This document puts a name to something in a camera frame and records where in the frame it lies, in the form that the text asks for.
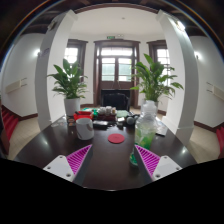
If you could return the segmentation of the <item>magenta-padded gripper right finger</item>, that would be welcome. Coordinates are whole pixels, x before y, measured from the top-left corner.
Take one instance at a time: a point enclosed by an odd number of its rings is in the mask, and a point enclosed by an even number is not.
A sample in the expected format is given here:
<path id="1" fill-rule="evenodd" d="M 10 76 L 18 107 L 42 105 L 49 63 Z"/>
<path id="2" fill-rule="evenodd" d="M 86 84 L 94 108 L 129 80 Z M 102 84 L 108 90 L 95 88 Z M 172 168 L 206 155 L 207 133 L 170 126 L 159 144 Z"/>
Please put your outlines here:
<path id="1" fill-rule="evenodd" d="M 181 170 L 181 167 L 169 156 L 158 156 L 138 145 L 134 146 L 134 156 L 145 184 Z"/>

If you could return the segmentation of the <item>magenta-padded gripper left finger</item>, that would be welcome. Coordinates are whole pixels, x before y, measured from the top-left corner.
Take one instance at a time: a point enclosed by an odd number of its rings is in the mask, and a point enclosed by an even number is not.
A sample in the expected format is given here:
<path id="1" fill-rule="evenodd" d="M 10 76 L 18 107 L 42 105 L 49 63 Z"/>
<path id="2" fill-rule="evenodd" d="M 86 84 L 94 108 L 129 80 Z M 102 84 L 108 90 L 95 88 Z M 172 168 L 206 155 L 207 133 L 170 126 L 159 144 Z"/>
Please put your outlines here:
<path id="1" fill-rule="evenodd" d="M 81 186 L 92 155 L 92 145 L 87 145 L 68 156 L 57 156 L 44 170 Z"/>

